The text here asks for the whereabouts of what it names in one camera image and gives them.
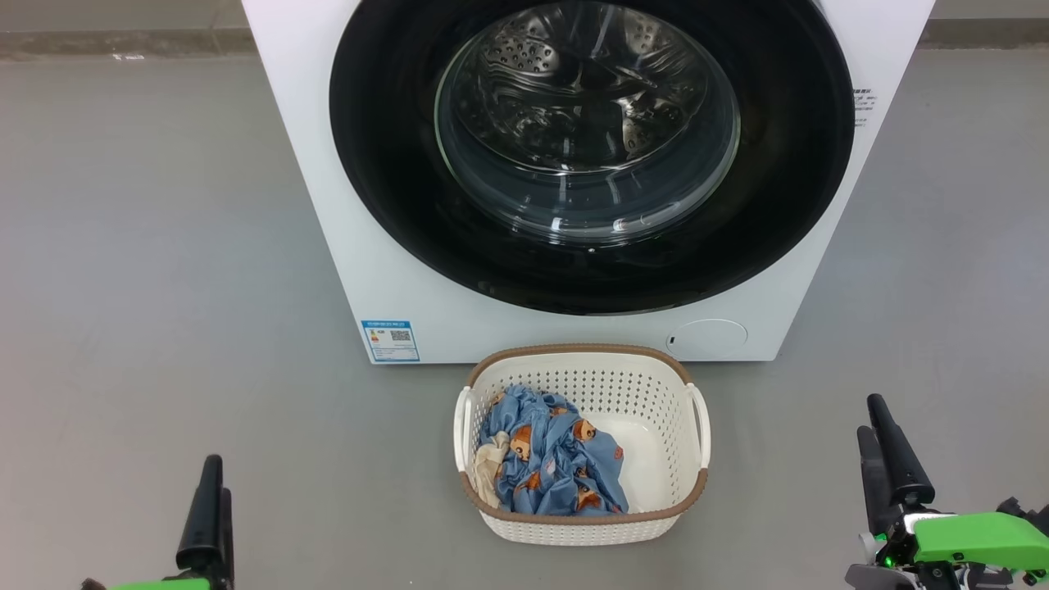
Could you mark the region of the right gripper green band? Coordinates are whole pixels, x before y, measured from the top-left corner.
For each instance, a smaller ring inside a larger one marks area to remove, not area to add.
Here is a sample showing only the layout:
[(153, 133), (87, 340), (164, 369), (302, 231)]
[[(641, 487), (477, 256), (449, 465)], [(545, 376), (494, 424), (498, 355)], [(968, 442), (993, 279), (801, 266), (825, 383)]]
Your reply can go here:
[(850, 589), (1045, 589), (1047, 508), (1015, 497), (996, 511), (932, 511), (934, 486), (880, 393), (868, 396), (870, 427), (857, 429), (869, 533)]

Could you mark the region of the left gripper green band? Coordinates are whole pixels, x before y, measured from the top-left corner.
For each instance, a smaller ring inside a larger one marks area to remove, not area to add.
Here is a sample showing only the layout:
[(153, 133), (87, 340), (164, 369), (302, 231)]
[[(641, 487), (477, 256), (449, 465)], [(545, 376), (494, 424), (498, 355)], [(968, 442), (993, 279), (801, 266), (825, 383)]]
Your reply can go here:
[[(209, 455), (191, 501), (176, 552), (181, 570), (208, 571), (220, 567), (215, 589), (235, 589), (232, 493), (224, 488), (221, 456)], [(212, 580), (146, 580), (108, 587), (98, 580), (82, 580), (82, 590), (210, 590)]]

